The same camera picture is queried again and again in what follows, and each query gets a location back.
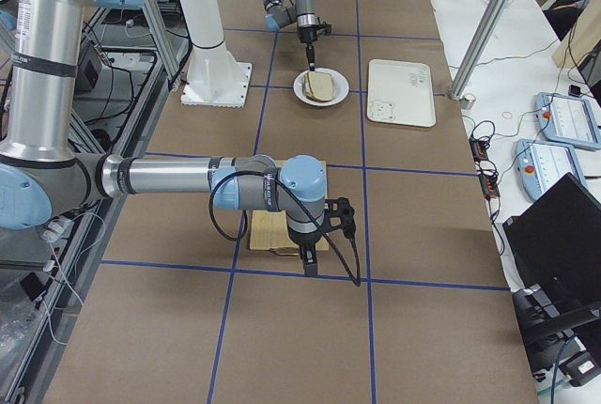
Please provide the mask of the small metal tape roll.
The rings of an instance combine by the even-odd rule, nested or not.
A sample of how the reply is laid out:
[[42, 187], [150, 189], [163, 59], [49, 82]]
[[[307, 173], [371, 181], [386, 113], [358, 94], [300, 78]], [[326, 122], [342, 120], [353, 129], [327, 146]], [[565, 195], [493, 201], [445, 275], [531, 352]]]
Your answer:
[[462, 110], [470, 111], [476, 103], [476, 96], [472, 93], [466, 93], [459, 102]]

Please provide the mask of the blue teach pendant upper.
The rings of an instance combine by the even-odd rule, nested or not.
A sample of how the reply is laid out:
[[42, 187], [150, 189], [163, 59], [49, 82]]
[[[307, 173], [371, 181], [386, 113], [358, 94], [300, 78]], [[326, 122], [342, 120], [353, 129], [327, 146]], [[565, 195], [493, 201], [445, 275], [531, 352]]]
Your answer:
[[587, 150], [600, 149], [600, 131], [586, 99], [541, 92], [535, 97], [534, 111], [547, 140]]

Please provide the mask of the aluminium frame post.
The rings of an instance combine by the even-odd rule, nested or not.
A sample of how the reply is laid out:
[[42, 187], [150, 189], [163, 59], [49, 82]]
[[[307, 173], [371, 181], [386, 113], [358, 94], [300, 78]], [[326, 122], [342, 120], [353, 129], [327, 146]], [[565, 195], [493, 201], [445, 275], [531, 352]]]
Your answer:
[[448, 96], [450, 99], [460, 101], [463, 98], [468, 81], [480, 60], [508, 1], [509, 0], [489, 0], [484, 14], [471, 39], [470, 45], [449, 88]]

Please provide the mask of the blue teach pendant lower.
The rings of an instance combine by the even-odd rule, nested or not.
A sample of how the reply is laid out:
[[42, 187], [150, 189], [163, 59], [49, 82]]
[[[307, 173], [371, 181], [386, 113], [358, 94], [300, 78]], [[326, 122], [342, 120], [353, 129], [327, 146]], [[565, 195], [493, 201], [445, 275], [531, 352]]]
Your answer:
[[532, 201], [568, 173], [587, 187], [576, 150], [565, 143], [519, 139], [516, 144], [516, 170]]

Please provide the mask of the cream plastic tray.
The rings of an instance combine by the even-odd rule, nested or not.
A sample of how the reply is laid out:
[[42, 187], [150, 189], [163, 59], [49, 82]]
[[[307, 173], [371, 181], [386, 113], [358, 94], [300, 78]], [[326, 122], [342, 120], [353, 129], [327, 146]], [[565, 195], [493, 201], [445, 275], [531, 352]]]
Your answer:
[[373, 122], [433, 127], [436, 110], [431, 69], [424, 63], [372, 59], [366, 113]]

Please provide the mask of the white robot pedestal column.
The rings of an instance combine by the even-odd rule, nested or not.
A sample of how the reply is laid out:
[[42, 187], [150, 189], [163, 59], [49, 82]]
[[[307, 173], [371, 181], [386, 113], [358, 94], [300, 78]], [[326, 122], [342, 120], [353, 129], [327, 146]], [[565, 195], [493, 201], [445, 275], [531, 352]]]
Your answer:
[[241, 108], [253, 66], [229, 52], [218, 0], [179, 0], [193, 50], [181, 103]]

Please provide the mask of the white round plate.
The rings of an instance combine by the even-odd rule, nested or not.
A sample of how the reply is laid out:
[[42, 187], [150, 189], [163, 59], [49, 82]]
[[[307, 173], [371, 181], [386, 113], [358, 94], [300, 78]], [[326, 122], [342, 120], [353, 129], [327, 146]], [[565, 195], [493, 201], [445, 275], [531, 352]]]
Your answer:
[[343, 74], [337, 70], [328, 68], [316, 68], [316, 72], [326, 73], [331, 76], [332, 99], [329, 101], [315, 101], [307, 96], [304, 86], [304, 76], [308, 73], [308, 70], [306, 70], [300, 73], [295, 78], [293, 83], [294, 94], [300, 101], [316, 107], [328, 107], [342, 102], [347, 97], [349, 92], [349, 84], [347, 78]]

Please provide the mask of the blue teach pendant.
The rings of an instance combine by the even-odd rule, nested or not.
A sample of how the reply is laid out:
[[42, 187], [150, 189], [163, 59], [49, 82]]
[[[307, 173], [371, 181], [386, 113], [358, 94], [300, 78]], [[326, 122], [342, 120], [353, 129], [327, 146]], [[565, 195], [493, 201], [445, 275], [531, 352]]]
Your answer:
[[532, 201], [568, 173], [587, 187], [576, 150], [565, 143], [519, 139], [516, 144], [516, 170]]
[[547, 140], [587, 150], [600, 149], [600, 131], [586, 99], [541, 92], [535, 97], [534, 111]]

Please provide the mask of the orange black usb hub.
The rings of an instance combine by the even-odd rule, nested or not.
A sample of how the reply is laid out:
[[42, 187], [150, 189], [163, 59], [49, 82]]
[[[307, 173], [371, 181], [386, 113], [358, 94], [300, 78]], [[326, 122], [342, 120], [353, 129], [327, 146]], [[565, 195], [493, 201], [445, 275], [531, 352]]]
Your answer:
[[481, 189], [486, 200], [499, 199], [501, 197], [498, 178], [499, 171], [497, 166], [489, 159], [487, 150], [489, 142], [484, 138], [469, 138], [470, 151], [476, 166], [477, 177], [480, 181]]

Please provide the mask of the bread slice with egg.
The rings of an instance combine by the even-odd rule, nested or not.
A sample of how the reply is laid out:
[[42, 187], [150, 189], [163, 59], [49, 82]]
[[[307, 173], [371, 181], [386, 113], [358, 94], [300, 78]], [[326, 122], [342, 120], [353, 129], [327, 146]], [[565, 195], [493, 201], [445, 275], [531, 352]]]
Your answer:
[[311, 88], [310, 80], [309, 80], [309, 73], [305, 73], [303, 75], [302, 89], [303, 89], [303, 93], [307, 99], [310, 99], [313, 96], [312, 88]]

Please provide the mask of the bamboo cutting board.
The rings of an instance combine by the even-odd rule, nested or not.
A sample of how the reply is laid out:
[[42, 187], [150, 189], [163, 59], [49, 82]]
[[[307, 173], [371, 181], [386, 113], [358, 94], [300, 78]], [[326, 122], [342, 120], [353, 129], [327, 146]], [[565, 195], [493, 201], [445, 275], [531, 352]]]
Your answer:
[[[270, 164], [244, 179], [241, 188], [240, 202], [252, 212], [252, 250], [293, 254], [299, 247], [289, 227], [302, 233], [322, 229], [328, 185], [325, 164], [316, 158], [298, 155]], [[316, 250], [324, 248], [324, 242], [316, 244]]]

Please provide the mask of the black laptop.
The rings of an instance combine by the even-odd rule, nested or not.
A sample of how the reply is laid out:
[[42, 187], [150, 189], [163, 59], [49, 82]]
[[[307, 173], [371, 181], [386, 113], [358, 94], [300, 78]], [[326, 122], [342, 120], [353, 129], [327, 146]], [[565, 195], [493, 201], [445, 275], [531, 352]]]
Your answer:
[[503, 230], [526, 287], [565, 311], [600, 300], [600, 202], [567, 173]]

